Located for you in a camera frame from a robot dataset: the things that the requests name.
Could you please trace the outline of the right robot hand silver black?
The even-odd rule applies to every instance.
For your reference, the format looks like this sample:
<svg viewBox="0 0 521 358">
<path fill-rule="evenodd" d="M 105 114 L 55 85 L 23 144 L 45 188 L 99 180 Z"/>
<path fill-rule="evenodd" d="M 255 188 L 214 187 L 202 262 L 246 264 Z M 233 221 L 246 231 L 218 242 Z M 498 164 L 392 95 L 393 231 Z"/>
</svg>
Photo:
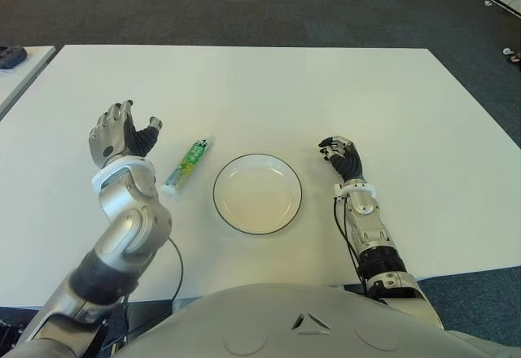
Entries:
<svg viewBox="0 0 521 358">
<path fill-rule="evenodd" d="M 319 152 L 344 181 L 363 180 L 363 166 L 354 143 L 341 136 L 328 137 L 319 144 Z"/>
</svg>

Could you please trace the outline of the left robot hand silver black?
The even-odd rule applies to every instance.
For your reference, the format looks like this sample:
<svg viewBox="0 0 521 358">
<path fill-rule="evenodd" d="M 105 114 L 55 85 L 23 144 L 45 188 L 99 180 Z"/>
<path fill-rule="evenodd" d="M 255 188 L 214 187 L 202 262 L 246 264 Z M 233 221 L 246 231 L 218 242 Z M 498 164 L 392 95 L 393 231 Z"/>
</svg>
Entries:
<svg viewBox="0 0 521 358">
<path fill-rule="evenodd" d="M 128 155 L 146 157 L 157 143 L 162 121 L 152 116 L 146 128 L 136 130 L 131 112 L 133 104 L 132 100 L 112 104 L 90 130 L 90 154 L 97 167 L 104 168 Z"/>
</svg>

